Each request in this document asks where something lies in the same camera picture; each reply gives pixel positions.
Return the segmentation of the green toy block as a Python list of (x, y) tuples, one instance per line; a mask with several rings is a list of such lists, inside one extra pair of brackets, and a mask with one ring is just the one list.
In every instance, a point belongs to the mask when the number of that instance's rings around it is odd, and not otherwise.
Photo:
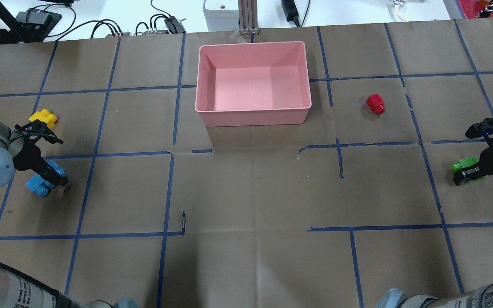
[[(452, 165), (453, 176), (454, 175), (461, 175), (460, 170), (462, 168), (466, 168), (469, 166), (479, 166), (476, 157), (464, 158), (464, 159), (461, 159), (461, 160), (457, 161), (456, 163), (454, 163)], [(480, 179), (470, 179), (469, 182), (477, 181), (477, 180), (483, 180), (483, 179), (485, 179), (485, 177), (480, 178)]]

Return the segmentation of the blue toy block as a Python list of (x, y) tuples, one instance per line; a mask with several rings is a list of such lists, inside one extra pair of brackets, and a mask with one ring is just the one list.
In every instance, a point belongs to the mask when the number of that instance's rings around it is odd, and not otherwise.
[[(57, 164), (53, 160), (49, 160), (48, 165), (59, 164)], [(36, 195), (39, 195), (41, 197), (46, 197), (47, 195), (49, 195), (49, 193), (51, 193), (52, 189), (55, 188), (52, 187), (50, 183), (45, 181), (45, 179), (43, 179), (43, 177), (41, 177), (39, 174), (31, 177), (31, 179), (29, 179), (25, 185), (32, 193), (35, 193)]]

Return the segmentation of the yellow toy block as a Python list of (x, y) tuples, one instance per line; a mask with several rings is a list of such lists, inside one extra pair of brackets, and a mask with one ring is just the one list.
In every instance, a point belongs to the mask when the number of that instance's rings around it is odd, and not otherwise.
[(43, 109), (41, 111), (35, 111), (29, 117), (29, 121), (34, 122), (35, 120), (44, 122), (50, 130), (53, 130), (58, 122), (58, 117), (48, 109)]

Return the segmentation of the red toy block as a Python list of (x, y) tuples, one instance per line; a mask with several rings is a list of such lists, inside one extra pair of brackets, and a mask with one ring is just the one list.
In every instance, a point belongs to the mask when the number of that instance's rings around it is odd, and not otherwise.
[(376, 115), (381, 115), (385, 113), (385, 102), (380, 94), (373, 94), (368, 97), (366, 100), (366, 105)]

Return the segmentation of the pink plastic box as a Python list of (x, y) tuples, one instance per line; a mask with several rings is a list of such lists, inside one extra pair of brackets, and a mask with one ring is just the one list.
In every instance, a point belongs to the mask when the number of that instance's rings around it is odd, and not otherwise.
[(312, 107), (303, 41), (203, 45), (194, 109), (208, 128), (303, 124)]

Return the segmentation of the brown paper table mat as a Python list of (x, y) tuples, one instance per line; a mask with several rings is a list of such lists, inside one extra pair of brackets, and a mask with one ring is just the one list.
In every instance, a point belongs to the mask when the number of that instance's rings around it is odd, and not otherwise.
[[(207, 128), (199, 48), (303, 41), (300, 125)], [(385, 113), (366, 105), (380, 94)], [(157, 308), (374, 307), (493, 283), (493, 177), (456, 187), (493, 117), (493, 18), (0, 46), (0, 121), (57, 115), (92, 163), (77, 232), (139, 238)]]

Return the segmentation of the white square device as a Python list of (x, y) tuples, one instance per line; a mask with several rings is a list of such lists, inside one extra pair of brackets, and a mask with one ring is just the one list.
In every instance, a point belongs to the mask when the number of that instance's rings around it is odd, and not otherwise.
[(238, 0), (205, 0), (203, 12), (209, 32), (239, 29)]

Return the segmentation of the black power adapter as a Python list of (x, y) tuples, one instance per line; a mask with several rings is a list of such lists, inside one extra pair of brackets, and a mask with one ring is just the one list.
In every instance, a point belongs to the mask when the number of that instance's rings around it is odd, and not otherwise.
[(282, 12), (284, 12), (285, 20), (288, 23), (293, 23), (296, 27), (300, 27), (300, 17), (299, 10), (297, 9), (294, 0), (282, 0), (280, 2), (282, 7)]

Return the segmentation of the aluminium frame post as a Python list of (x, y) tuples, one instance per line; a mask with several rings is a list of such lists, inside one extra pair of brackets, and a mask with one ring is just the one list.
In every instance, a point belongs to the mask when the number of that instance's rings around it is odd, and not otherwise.
[(241, 35), (258, 35), (258, 1), (239, 0), (239, 33)]

